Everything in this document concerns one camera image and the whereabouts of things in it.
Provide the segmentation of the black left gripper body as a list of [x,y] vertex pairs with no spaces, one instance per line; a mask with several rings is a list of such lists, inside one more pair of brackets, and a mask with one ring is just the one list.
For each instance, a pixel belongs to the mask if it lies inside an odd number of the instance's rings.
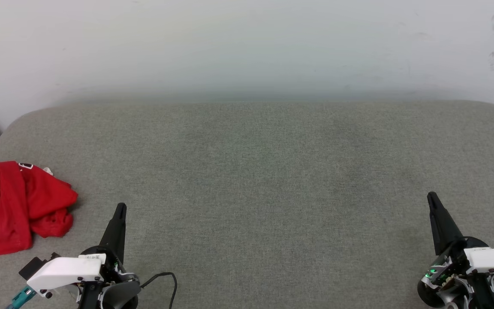
[[141,291],[139,278],[125,271],[125,246],[98,245],[81,252],[85,258],[104,258],[93,279],[82,279],[78,287],[79,309],[135,309]]

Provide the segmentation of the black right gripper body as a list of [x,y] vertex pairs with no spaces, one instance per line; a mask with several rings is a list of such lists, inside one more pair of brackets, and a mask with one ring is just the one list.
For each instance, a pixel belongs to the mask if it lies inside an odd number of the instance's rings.
[[494,309],[494,269],[470,269],[465,250],[486,250],[476,237],[457,239],[445,248],[418,282],[418,295],[437,309]]

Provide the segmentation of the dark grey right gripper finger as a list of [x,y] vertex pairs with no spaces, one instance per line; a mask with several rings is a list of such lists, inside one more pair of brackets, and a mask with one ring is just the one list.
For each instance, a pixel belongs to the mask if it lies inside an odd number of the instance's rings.
[[464,235],[443,206],[437,193],[429,192],[427,200],[435,255],[447,253],[453,257],[460,256],[465,245]]

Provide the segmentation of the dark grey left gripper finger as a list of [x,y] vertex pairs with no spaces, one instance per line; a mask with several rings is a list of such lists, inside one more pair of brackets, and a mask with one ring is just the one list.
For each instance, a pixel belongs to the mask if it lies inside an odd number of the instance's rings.
[[126,211],[125,203],[118,203],[112,219],[108,222],[106,230],[99,243],[116,255],[120,262],[124,262],[125,236],[126,236]]

